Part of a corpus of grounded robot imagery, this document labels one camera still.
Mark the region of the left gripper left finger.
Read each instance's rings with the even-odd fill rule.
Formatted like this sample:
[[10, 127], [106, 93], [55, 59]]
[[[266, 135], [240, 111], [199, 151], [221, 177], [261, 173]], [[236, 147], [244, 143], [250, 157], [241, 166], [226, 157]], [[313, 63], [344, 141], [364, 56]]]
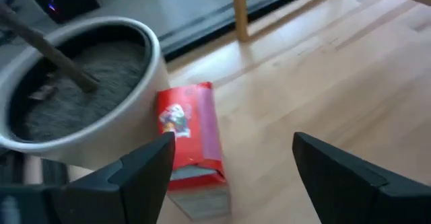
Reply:
[[164, 133], [117, 161], [51, 192], [61, 224], [156, 224], [175, 137]]

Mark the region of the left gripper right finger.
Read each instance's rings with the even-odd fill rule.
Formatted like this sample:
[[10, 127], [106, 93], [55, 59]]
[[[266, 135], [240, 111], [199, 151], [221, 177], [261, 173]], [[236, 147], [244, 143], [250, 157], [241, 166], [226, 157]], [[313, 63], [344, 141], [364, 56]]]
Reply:
[[292, 153], [322, 224], [431, 224], [431, 186], [302, 132]]

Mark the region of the red cereal box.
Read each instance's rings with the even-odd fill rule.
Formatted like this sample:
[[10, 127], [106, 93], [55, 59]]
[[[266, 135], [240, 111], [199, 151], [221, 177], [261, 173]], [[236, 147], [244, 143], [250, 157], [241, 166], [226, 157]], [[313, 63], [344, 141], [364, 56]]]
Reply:
[[158, 129], [175, 136], [168, 197], [192, 220], [230, 213], [230, 191], [208, 81], [158, 92]]

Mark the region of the white round plant pot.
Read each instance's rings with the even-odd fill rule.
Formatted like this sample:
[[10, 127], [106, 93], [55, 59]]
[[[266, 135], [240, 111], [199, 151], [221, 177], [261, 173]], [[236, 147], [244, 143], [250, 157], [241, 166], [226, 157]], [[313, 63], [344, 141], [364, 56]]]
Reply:
[[13, 94], [41, 58], [36, 49], [27, 47], [0, 71], [1, 147], [97, 170], [156, 137], [156, 95], [170, 85], [160, 43], [148, 26], [127, 17], [94, 17], [59, 28], [46, 39], [59, 46], [86, 32], [109, 26], [124, 26], [150, 41], [150, 63], [135, 89], [106, 116], [72, 135], [41, 143], [25, 142], [13, 135], [7, 120]]

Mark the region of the green leafy plant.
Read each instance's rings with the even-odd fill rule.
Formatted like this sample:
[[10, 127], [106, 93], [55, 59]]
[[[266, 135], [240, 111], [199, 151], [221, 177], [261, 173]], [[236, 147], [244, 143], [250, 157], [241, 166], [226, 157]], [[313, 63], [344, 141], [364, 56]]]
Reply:
[[98, 83], [87, 75], [78, 64], [57, 50], [43, 35], [24, 24], [6, 4], [0, 3], [0, 24], [11, 29], [44, 57], [54, 63], [85, 93], [96, 91]]

